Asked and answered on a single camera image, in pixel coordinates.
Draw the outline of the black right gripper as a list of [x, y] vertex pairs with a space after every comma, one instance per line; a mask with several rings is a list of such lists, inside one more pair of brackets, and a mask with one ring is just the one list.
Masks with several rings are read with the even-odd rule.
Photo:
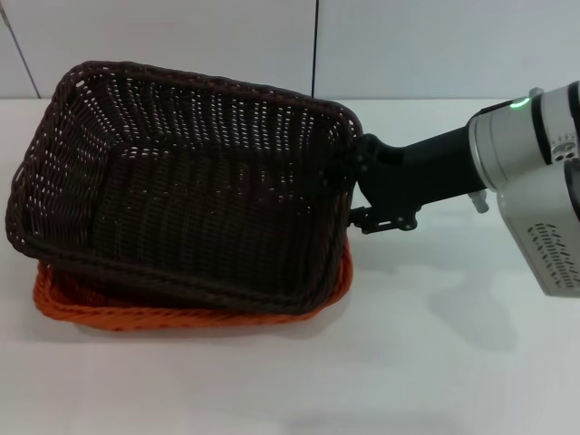
[[348, 225], [364, 235], [412, 231], [422, 206], [482, 189], [466, 126], [406, 147], [364, 134], [357, 142], [355, 173], [370, 207], [351, 209]]

